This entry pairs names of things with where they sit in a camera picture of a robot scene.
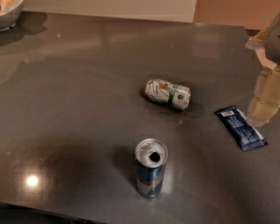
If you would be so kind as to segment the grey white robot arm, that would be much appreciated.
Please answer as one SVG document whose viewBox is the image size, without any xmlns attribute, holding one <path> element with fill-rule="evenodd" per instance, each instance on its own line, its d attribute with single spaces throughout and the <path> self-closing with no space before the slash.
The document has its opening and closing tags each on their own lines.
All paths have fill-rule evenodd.
<svg viewBox="0 0 280 224">
<path fill-rule="evenodd" d="M 245 44 L 256 52 L 263 66 L 251 100 L 247 121 L 261 127 L 280 109 L 280 11 L 270 25 Z"/>
</svg>

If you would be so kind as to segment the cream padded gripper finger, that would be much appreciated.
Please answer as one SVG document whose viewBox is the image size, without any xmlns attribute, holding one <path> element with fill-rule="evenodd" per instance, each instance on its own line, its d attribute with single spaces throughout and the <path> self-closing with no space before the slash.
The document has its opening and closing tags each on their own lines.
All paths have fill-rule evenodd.
<svg viewBox="0 0 280 224">
<path fill-rule="evenodd" d="M 266 36 L 267 31 L 261 30 L 245 44 L 256 52 L 262 66 L 246 116 L 247 122 L 255 127 L 268 123 L 280 109 L 280 63 L 266 57 Z"/>
</svg>

